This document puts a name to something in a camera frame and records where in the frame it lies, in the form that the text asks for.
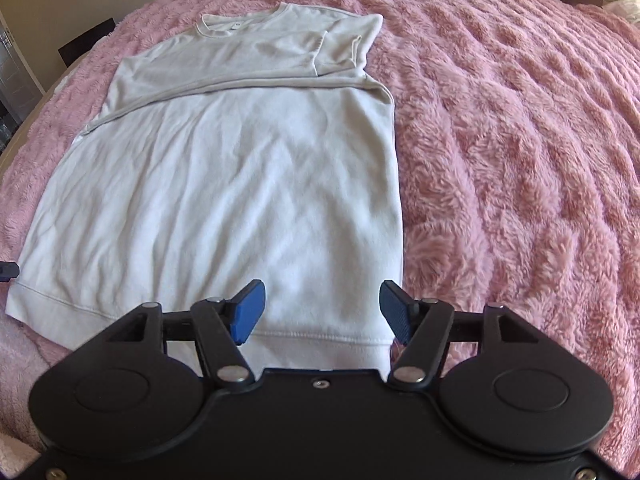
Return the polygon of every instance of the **round black disc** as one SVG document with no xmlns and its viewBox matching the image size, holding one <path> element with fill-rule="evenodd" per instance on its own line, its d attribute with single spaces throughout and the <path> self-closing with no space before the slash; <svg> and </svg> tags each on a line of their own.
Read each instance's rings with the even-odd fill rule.
<svg viewBox="0 0 640 480">
<path fill-rule="evenodd" d="M 551 345 L 503 344 L 455 366 L 438 402 L 464 433 L 499 452 L 578 452 L 609 423 L 613 399 L 589 367 Z"/>
<path fill-rule="evenodd" d="M 48 445 L 91 458 L 149 453 L 188 427 L 204 390 L 186 365 L 159 351 L 108 344 L 70 355 L 31 391 L 31 417 Z"/>
</svg>

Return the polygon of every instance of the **pink fuzzy blanket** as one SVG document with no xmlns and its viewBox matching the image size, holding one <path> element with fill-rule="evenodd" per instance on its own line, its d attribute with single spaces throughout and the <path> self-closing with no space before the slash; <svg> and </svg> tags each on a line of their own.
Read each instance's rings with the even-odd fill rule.
<svg viewBox="0 0 640 480">
<path fill-rule="evenodd" d="M 508 304 L 590 364 L 616 397 L 600 452 L 639 470 L 640 34 L 596 7 L 155 0 L 89 54 L 32 126 L 2 181 L 0 260 L 20 255 L 47 180 L 123 57 L 203 12 L 279 1 L 385 17 L 367 70 L 396 98 L 404 286 L 464 310 Z M 0 316 L 0 431 L 34 445 L 28 389 L 63 351 Z"/>
</svg>

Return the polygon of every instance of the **black clip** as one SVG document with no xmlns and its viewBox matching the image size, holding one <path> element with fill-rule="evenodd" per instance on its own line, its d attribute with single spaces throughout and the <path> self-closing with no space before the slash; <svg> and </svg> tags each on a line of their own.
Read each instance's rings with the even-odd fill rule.
<svg viewBox="0 0 640 480">
<path fill-rule="evenodd" d="M 380 310 L 398 340 L 407 345 L 389 374 L 401 390 L 422 390 L 440 377 L 449 351 L 454 309 L 444 301 L 414 300 L 392 281 L 380 287 Z"/>
<path fill-rule="evenodd" d="M 0 262 L 0 283 L 7 283 L 9 280 L 20 275 L 20 267 L 15 262 Z"/>
</svg>

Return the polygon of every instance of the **pink blanket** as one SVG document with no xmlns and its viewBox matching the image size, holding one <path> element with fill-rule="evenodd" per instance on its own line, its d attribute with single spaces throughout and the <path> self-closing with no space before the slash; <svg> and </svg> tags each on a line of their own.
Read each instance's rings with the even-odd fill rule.
<svg viewBox="0 0 640 480">
<path fill-rule="evenodd" d="M 279 1 L 385 17 L 368 71 L 396 98 L 404 286 L 464 310 L 509 304 L 590 364 L 616 396 L 600 452 L 640 469 L 640 35 L 596 7 L 155 0 L 89 54 L 31 128 L 2 181 L 0 260 L 20 255 L 48 178 L 123 57 L 203 12 Z M 0 431 L 35 443 L 28 388 L 62 354 L 0 317 Z"/>
</svg>

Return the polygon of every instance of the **metal pin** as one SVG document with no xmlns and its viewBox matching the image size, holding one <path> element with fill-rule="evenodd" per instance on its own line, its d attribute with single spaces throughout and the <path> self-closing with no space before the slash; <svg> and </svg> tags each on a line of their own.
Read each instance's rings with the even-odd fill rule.
<svg viewBox="0 0 640 480">
<path fill-rule="evenodd" d="M 419 383 L 427 374 L 415 366 L 403 366 L 394 370 L 394 378 L 403 383 Z"/>
<path fill-rule="evenodd" d="M 314 388 L 317 388 L 318 390 L 326 390 L 329 386 L 331 386 L 331 383 L 327 380 L 320 379 L 318 381 L 314 381 Z"/>
<path fill-rule="evenodd" d="M 44 473 L 44 478 L 46 480 L 66 480 L 66 473 L 62 469 L 47 469 L 46 473 Z"/>
<path fill-rule="evenodd" d="M 218 377 L 225 383 L 241 383 L 249 378 L 249 370 L 243 366 L 223 366 L 218 370 Z"/>
<path fill-rule="evenodd" d="M 598 480 L 598 475 L 593 469 L 585 467 L 575 474 L 575 480 Z"/>
</svg>

